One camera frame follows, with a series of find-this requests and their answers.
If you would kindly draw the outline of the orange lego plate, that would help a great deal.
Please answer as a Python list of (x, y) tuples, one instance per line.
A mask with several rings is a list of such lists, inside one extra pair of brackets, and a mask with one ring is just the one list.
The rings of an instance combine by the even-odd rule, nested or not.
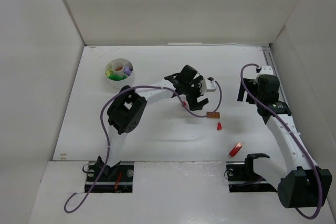
[(219, 112), (207, 112), (206, 117), (208, 119), (219, 119), (220, 118), (220, 113)]

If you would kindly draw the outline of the red lego brick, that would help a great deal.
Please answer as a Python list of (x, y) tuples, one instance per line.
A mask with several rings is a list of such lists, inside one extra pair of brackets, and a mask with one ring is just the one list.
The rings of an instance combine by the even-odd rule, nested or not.
[(230, 157), (234, 157), (237, 155), (237, 153), (240, 151), (240, 149), (242, 148), (242, 143), (237, 143), (232, 150), (229, 152), (229, 156)]

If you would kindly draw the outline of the purple lego assembly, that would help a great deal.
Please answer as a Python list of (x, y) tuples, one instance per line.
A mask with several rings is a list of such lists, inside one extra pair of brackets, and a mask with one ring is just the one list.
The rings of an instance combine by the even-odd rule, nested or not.
[(124, 74), (126, 74), (127, 76), (130, 76), (132, 74), (133, 68), (131, 66), (124, 66), (123, 72)]

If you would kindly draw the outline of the orange lego brick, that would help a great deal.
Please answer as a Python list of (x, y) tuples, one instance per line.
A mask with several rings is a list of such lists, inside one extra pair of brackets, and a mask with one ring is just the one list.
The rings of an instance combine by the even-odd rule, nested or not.
[(124, 68), (124, 64), (122, 63), (116, 63), (113, 65), (114, 71), (121, 71)]

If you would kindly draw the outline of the dark green lego plate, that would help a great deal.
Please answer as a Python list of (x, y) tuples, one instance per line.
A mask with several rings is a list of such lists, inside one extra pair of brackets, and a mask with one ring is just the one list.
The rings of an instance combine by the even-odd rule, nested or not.
[(117, 76), (117, 75), (110, 75), (109, 77), (108, 77), (108, 79), (110, 79), (110, 80), (112, 80), (112, 81), (121, 81), (121, 80), (124, 80), (124, 79), (126, 79), (127, 78), (127, 76), (123, 76), (123, 77), (120, 77), (120, 76)]

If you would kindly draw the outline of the pale yellow-green lego piece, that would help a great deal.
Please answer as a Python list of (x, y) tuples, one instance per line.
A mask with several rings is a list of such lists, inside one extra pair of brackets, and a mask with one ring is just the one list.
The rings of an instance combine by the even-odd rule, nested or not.
[(111, 75), (113, 75), (113, 70), (112, 69), (106, 70), (106, 76), (109, 77)]

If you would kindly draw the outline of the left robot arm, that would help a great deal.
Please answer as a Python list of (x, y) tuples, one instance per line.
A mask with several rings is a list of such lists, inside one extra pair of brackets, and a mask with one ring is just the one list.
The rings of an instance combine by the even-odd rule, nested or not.
[(124, 86), (106, 106), (109, 129), (105, 130), (108, 151), (103, 164), (103, 173), (112, 177), (117, 173), (120, 154), (125, 139), (139, 125), (146, 106), (164, 99), (185, 96), (185, 109), (195, 117), (195, 111), (202, 110), (208, 99), (198, 100), (208, 92), (214, 92), (218, 85), (213, 78), (205, 79), (197, 70), (185, 65), (181, 72), (164, 77), (151, 86)]

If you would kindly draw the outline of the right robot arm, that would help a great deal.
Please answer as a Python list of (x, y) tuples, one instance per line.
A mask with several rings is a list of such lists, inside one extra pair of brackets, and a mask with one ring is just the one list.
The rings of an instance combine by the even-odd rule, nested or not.
[(332, 175), (313, 160), (296, 130), (287, 103), (279, 99), (280, 81), (273, 74), (259, 74), (256, 79), (241, 78), (238, 101), (257, 106), (257, 113), (273, 134), (285, 160), (281, 169), (267, 154), (249, 154), (245, 170), (262, 177), (278, 193), (285, 208), (315, 207), (319, 210), (328, 195)]

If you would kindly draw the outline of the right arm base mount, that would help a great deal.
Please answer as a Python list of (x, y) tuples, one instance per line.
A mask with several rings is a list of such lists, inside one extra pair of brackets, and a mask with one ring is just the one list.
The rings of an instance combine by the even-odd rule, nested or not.
[(270, 158), (267, 154), (248, 154), (244, 161), (226, 162), (224, 177), (230, 193), (276, 193), (277, 190), (254, 172), (254, 160)]

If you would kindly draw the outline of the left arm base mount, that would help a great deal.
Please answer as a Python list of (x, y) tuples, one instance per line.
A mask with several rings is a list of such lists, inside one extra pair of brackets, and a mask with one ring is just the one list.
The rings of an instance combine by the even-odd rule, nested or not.
[[(86, 174), (85, 192), (87, 193), (104, 165), (99, 156), (95, 163), (85, 164), (82, 171)], [(132, 193), (134, 162), (118, 162), (113, 167), (106, 166), (91, 193)]]

